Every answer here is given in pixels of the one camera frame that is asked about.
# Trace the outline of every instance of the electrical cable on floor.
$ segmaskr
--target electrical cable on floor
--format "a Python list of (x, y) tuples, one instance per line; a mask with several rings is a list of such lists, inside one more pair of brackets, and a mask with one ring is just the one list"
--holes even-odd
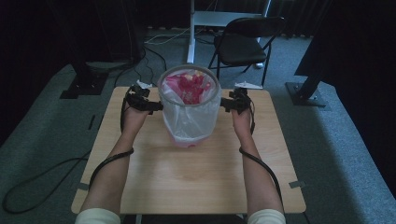
[[(90, 153), (91, 153), (91, 151), (89, 150), (89, 151), (87, 151), (86, 153), (84, 153), (84, 155), (83, 155), (82, 157), (80, 157), (80, 158), (73, 158), (73, 159), (69, 159), (69, 160), (66, 160), (66, 161), (61, 161), (61, 162), (59, 162), (59, 163), (53, 165), (52, 167), (50, 167), (48, 170), (44, 171), (43, 173), (41, 173), (41, 174), (39, 174), (39, 175), (35, 175), (35, 176), (33, 176), (33, 177), (30, 177), (30, 178), (28, 178), (28, 179), (22, 181), (22, 182), (19, 183), (18, 185), (12, 187), (12, 188), (6, 193), (5, 197), (3, 198), (3, 202), (2, 202), (3, 210), (6, 211), (7, 213), (10, 213), (10, 214), (22, 214), (22, 213), (29, 212), (29, 211), (31, 211), (31, 210), (33, 210), (33, 209), (39, 207), (41, 204), (43, 204), (43, 203), (55, 192), (55, 190), (56, 190), (57, 188), (59, 188), (59, 187), (61, 186), (61, 184), (66, 180), (66, 178), (70, 175), (70, 173), (76, 168), (76, 166), (77, 166), (81, 161), (87, 161), (87, 160), (88, 160), (88, 159), (86, 159), (85, 157), (86, 157), (88, 154), (90, 154)], [(21, 209), (21, 210), (14, 210), (14, 209), (9, 208), (9, 204), (8, 204), (9, 198), (12, 196), (12, 193), (15, 193), (15, 192), (16, 192), (16, 190), (17, 190), (18, 188), (21, 188), (21, 187), (24, 187), (24, 186), (28, 185), (30, 182), (32, 182), (32, 181), (34, 181), (34, 180), (37, 180), (39, 177), (45, 175), (45, 174), (48, 173), (49, 171), (55, 169), (55, 168), (58, 167), (58, 166), (61, 166), (61, 165), (65, 164), (65, 163), (68, 163), (68, 162), (70, 162), (70, 161), (76, 161), (76, 163), (75, 163), (75, 164), (70, 168), (70, 170), (64, 175), (64, 177), (61, 179), (61, 181), (59, 181), (58, 184), (56, 184), (56, 186), (49, 192), (49, 194), (47, 194), (47, 195), (44, 197), (44, 199), (42, 199), (39, 203), (37, 203), (37, 204), (35, 204), (35, 205), (33, 205), (33, 206), (29, 207), (29, 208), (25, 208), (25, 209)]]

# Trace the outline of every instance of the desk leg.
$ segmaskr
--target desk leg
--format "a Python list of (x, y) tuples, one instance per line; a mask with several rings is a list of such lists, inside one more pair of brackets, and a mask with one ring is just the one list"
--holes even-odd
[(194, 63), (194, 53), (195, 53), (195, 22), (194, 22), (194, 0), (191, 0), (191, 14), (190, 14), (190, 43), (189, 43), (189, 54), (187, 55), (187, 63)]

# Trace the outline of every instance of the black folding chair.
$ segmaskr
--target black folding chair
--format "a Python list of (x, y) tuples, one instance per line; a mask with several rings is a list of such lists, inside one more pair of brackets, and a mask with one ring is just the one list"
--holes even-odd
[[(245, 73), (252, 64), (265, 63), (262, 74), (263, 86), (271, 56), (271, 44), (281, 34), (285, 23), (285, 19), (281, 17), (239, 18), (230, 21), (222, 35), (214, 39), (216, 49), (208, 68), (216, 68), (219, 79), (220, 68), (246, 66), (243, 71)], [(268, 40), (262, 46), (257, 40), (259, 37), (269, 39), (266, 38)], [(216, 56), (217, 66), (212, 67)]]

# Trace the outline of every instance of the chair seat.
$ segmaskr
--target chair seat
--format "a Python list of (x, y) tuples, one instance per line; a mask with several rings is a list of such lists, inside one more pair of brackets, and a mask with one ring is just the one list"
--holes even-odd
[[(214, 41), (217, 46), (221, 36)], [(240, 66), (265, 62), (267, 56), (255, 38), (241, 35), (224, 36), (219, 48), (221, 61), (226, 65)]]

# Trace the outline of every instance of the table surface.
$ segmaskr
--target table surface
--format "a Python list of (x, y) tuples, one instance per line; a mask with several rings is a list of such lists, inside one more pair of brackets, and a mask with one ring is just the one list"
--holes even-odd
[[(120, 107), (127, 87), (117, 87), (110, 98), (92, 153), (81, 178), (89, 184), (96, 166), (120, 136)], [(159, 101), (158, 89), (149, 99)], [(223, 97), (228, 92), (223, 90)], [(254, 102), (253, 134), (263, 160), (275, 172), (286, 213), (305, 211), (290, 154), (268, 91), (249, 90)], [(122, 214), (244, 214), (247, 199), (239, 141), (231, 113), (219, 108), (214, 132), (201, 145), (175, 147), (163, 124), (161, 111), (148, 116), (134, 142), (129, 174), (121, 201)], [(72, 211), (78, 213), (88, 191), (78, 189)]]

